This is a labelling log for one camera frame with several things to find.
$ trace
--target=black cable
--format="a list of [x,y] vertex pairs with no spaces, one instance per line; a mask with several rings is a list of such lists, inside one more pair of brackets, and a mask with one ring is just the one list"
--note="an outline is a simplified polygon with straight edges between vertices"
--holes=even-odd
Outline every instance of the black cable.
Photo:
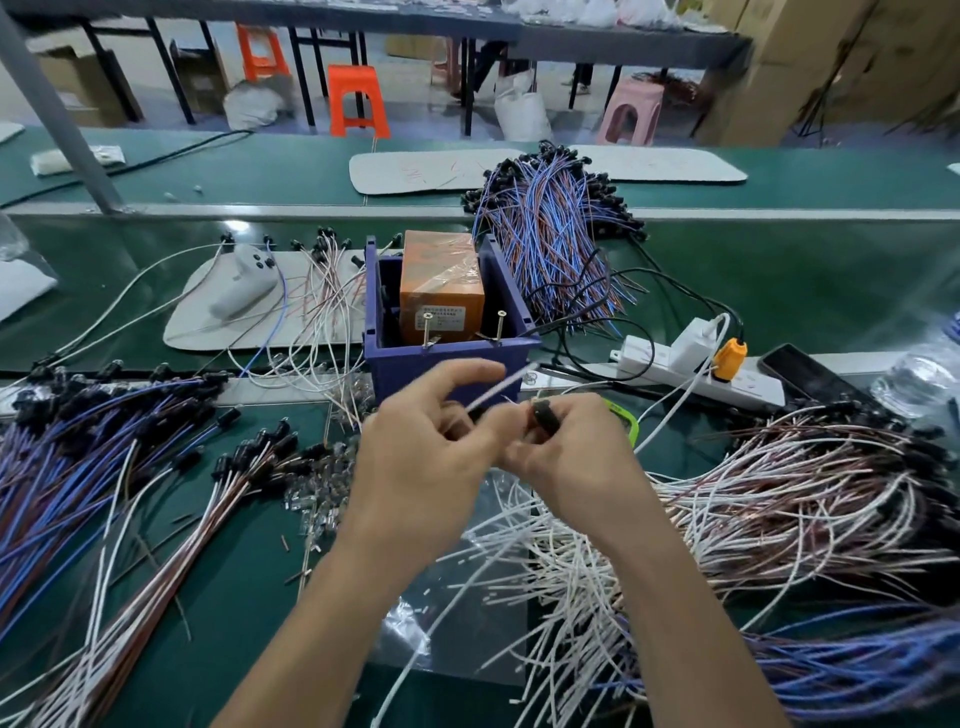
[[[144,159],[139,161],[137,164],[131,164],[129,166],[118,167],[116,169],[107,170],[108,177],[122,177],[123,175],[129,175],[130,172],[137,172],[141,169],[147,169],[148,167],[153,167],[162,162],[168,161],[170,159],[176,159],[178,157],[183,157],[188,155],[191,152],[195,152],[198,149],[209,146],[215,141],[220,141],[221,139],[226,139],[232,136],[237,136],[236,140],[246,139],[248,136],[252,135],[253,132],[248,130],[240,130],[233,132],[223,132],[210,136],[206,139],[201,139],[200,141],[194,142],[193,144],[188,144],[185,147],[180,147],[175,149],[173,152],[167,152],[165,155],[160,155],[159,157],[153,157],[150,159]],[[8,207],[13,207],[14,205],[22,205],[23,203],[30,202],[35,200],[38,197],[43,197],[50,192],[59,192],[62,189],[70,189],[72,187],[78,187],[84,183],[83,180],[69,180],[67,182],[61,182],[60,184],[55,184],[52,187],[46,187],[44,189],[39,189],[35,192],[30,192],[26,195],[21,195],[20,197],[14,198],[12,200],[7,200],[5,203],[0,204],[0,209],[7,209]]]

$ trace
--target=yellow plug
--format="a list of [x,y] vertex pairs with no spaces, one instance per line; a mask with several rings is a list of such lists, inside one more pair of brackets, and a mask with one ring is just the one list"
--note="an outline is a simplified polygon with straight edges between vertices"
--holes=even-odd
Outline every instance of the yellow plug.
[[713,378],[719,381],[730,381],[740,371],[743,360],[747,358],[747,345],[744,342],[730,339],[713,357]]

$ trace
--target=smartphone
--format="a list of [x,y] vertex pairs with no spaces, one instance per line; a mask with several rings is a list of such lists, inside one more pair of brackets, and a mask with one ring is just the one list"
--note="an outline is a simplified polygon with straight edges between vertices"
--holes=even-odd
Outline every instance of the smartphone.
[[764,374],[782,380],[794,397],[821,404],[852,400],[877,406],[876,400],[866,392],[857,389],[793,344],[784,344],[764,354],[756,367]]

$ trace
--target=green workbench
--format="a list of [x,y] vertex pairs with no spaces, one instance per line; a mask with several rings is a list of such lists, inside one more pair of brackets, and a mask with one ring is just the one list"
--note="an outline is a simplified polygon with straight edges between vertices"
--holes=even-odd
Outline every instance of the green workbench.
[[[202,132],[84,129],[91,144],[118,144],[136,164],[213,136]],[[69,175],[38,180],[30,155],[53,145],[30,128],[0,145],[0,205],[51,187]],[[349,160],[368,152],[428,151],[514,142],[430,141],[261,132],[231,138],[144,172],[116,178],[127,203],[197,205],[457,206],[457,194],[365,199],[349,183]],[[651,208],[719,209],[933,209],[960,210],[960,177],[946,155],[848,150],[713,150],[749,175],[742,185],[635,184],[618,186],[627,204]],[[82,187],[52,192],[47,202],[91,202]]]
[[[137,162],[199,137],[195,133],[96,130],[89,131],[88,138],[96,143],[120,143],[128,161]],[[0,147],[0,198],[39,189],[42,183],[27,179],[12,162],[19,159],[26,164],[32,151],[48,145],[42,132],[28,130]],[[388,140],[378,142],[376,150],[442,146]],[[125,200],[139,203],[162,203],[164,193],[169,192],[180,202],[193,204],[362,206],[364,199],[349,185],[347,165],[352,154],[368,152],[371,147],[359,138],[344,141],[262,133],[118,178],[117,185]],[[837,151],[725,151],[722,155],[747,171],[751,181],[719,188],[624,185],[625,197],[631,205],[650,207],[960,207],[960,178],[943,169],[948,159]],[[825,181],[835,186],[827,186]],[[197,184],[202,195],[193,191]],[[81,202],[87,198],[81,189],[73,189],[53,193],[49,199]],[[378,205],[389,202],[376,201]],[[456,198],[404,196],[397,203],[454,206]],[[162,217],[113,220],[85,214],[16,219],[61,282],[57,290],[0,325],[3,376],[25,372],[32,362],[86,328],[138,270],[177,250],[216,242],[225,229],[213,220]],[[462,230],[464,221],[455,215],[429,222],[411,217],[278,219],[254,222],[251,233],[268,233],[283,246],[293,238],[312,240],[318,225],[332,226],[359,247],[368,234],[383,242],[407,229]],[[899,350],[913,343],[938,312],[951,311],[960,301],[960,250],[956,246],[960,224],[954,222],[674,221],[651,223],[649,232],[648,249],[665,270],[739,312],[747,325],[752,353],[784,341],[808,352]],[[614,267],[642,265],[639,255],[622,241],[611,241],[605,247]],[[103,330],[177,295],[187,275],[208,257],[204,251],[182,255],[148,274],[128,296],[122,312],[104,323]],[[628,315],[657,341],[670,341],[692,315],[703,314],[695,302],[673,291],[664,293],[655,280],[643,275],[636,278],[652,294],[640,297]],[[164,360],[175,369],[191,372],[206,364],[207,356],[175,352],[162,344],[165,321],[166,316],[161,315],[131,327],[79,357],[71,368],[94,370],[117,357],[133,370],[152,369]],[[630,331],[624,328],[621,333]],[[601,336],[576,337],[573,342],[574,351],[592,361],[606,360],[613,348],[615,343]],[[538,356],[549,354],[539,352]],[[619,401],[635,413],[647,406],[644,400]],[[208,450],[232,449],[242,437],[282,416],[290,417],[304,440],[312,442],[323,432],[325,410],[316,405],[251,408],[241,427]],[[644,423],[643,432],[655,424],[656,418],[651,418]],[[722,427],[707,415],[682,412],[671,420],[657,446],[649,448],[644,464],[677,476],[701,473],[720,456],[723,444],[705,448],[701,441],[690,447],[690,440]],[[149,542],[155,543],[170,530],[171,519],[201,507],[208,495],[205,473],[209,468],[207,462],[165,501],[150,505],[153,517],[143,527]],[[248,504],[227,524],[180,592],[194,642],[186,641],[180,617],[170,610],[106,725],[177,726],[188,720],[192,725],[205,725],[212,719],[294,603],[296,588],[284,588],[282,583],[299,570],[300,555],[295,547],[286,553],[279,546],[279,535],[285,534],[292,545],[299,524],[299,514],[284,511],[278,503]],[[19,663],[60,623],[66,605],[82,587],[83,569],[81,563],[65,574],[3,645],[0,674]],[[147,573],[139,572],[142,577]],[[40,658],[34,658],[28,667],[0,681],[0,694],[36,675],[38,661]],[[397,674],[391,667],[367,666],[348,725],[369,725]],[[388,713],[386,725],[510,726],[519,708],[510,705],[509,699],[518,696],[519,690],[514,688],[414,672]],[[952,726],[958,707],[952,702],[923,713],[870,721],[869,725]],[[623,719],[623,715],[613,716],[600,723],[619,725]],[[646,716],[635,722],[644,724],[649,724]]]

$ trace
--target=table leg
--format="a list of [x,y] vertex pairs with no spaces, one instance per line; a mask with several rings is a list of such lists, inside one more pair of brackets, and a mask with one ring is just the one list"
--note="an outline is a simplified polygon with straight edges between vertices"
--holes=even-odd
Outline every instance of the table leg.
[[467,39],[460,38],[460,106],[467,105]]
[[296,28],[287,28],[290,33],[290,47],[294,51],[294,66],[297,68],[297,80],[300,82],[300,96],[303,97],[303,112],[306,114],[306,123],[311,127],[317,126],[313,116],[313,104],[310,103],[310,89],[306,85],[306,74],[303,73],[303,56],[300,54],[300,36]]
[[618,65],[613,68],[613,78],[610,80],[610,90],[607,91],[607,101],[603,105],[604,111],[606,111],[607,107],[610,105],[610,99],[613,97],[613,90],[616,88],[616,85],[620,83],[620,71],[622,70],[622,65]]
[[577,84],[580,83],[580,63],[573,66],[573,83],[570,84],[570,103],[566,105],[573,111],[573,102],[577,99]]
[[120,102],[120,108],[123,109],[124,115],[127,117],[128,121],[139,121],[140,116],[133,108],[130,97],[127,95],[127,90],[124,88],[123,84],[120,83],[120,79],[117,78],[113,69],[113,65],[110,63],[109,56],[107,55],[107,51],[104,50],[104,46],[100,43],[100,39],[97,37],[96,30],[94,30],[92,25],[90,25],[89,20],[81,20],[80,26],[84,29],[86,37],[90,41],[90,45],[93,46],[93,53],[97,57],[97,61],[100,63],[100,67],[103,69],[104,75],[107,77],[107,83],[110,84],[110,88],[112,88],[113,93],[116,94],[117,101]]
[[464,117],[464,135],[470,136],[473,131],[473,63],[476,56],[477,41],[471,38],[467,43],[467,87],[464,89],[464,98],[467,109]]
[[[360,65],[360,57],[357,55],[357,34],[351,33],[349,36],[350,39],[350,62],[353,65]],[[363,94],[357,92],[357,118],[364,118],[363,115]]]
[[154,39],[154,44],[156,45],[156,50],[160,54],[160,60],[163,61],[163,67],[167,71],[167,78],[170,79],[170,85],[174,88],[174,93],[177,95],[177,101],[180,102],[180,110],[183,112],[183,118],[186,119],[186,123],[191,126],[196,124],[197,121],[193,118],[193,111],[190,110],[190,104],[186,100],[186,94],[183,92],[183,86],[180,84],[180,78],[177,76],[177,69],[174,68],[174,62],[170,60],[170,54],[167,53],[166,46],[163,45],[163,36],[160,34],[160,29],[156,26],[156,21],[147,17],[144,18],[147,21],[147,28],[150,30],[150,35]]
[[213,36],[210,34],[210,26],[206,24],[205,20],[200,21],[200,32],[204,34],[206,50],[208,50],[210,53],[216,54],[217,46],[213,43]]
[[320,53],[320,39],[317,37],[317,31],[310,29],[310,40],[313,42],[313,60],[317,64],[317,73],[320,74],[320,91],[324,93],[324,98],[330,98],[330,92],[326,89],[326,73],[324,72],[324,58]]

